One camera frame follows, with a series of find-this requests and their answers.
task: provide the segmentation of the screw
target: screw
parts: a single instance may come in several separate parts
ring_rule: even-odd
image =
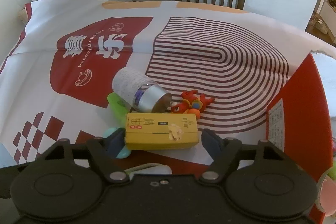
[[[160,184],[157,181],[152,181],[150,185],[153,187],[158,187]]]
[[[166,179],[160,180],[160,184],[167,185],[169,184],[169,180],[166,180]]]
[[[219,178],[219,175],[213,171],[207,171],[202,174],[202,177],[206,180],[216,180]]]
[[[127,177],[126,173],[117,171],[110,174],[110,179],[112,180],[124,180]]]

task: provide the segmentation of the striped pattern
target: striped pattern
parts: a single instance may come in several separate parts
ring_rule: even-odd
[[[266,121],[266,106],[288,80],[285,57],[240,26],[200,18],[170,18],[156,37],[146,75],[181,101],[184,90],[215,98],[199,130],[237,133]]]

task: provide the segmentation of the orange ball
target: orange ball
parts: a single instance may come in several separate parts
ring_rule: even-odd
[[[196,109],[196,108],[191,108],[189,109],[189,114],[195,114],[196,115],[196,119],[199,119],[201,117],[201,112]]]

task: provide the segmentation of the yellow cardboard box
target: yellow cardboard box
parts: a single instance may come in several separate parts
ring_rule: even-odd
[[[189,148],[198,142],[195,114],[127,114],[125,143],[129,149]]]

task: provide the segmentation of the red dragon toy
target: red dragon toy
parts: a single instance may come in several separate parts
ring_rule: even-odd
[[[198,118],[201,116],[201,112],[205,108],[215,101],[214,98],[205,98],[205,94],[202,93],[199,98],[195,96],[198,90],[184,91],[182,92],[182,102],[171,107],[172,113],[194,113]]]

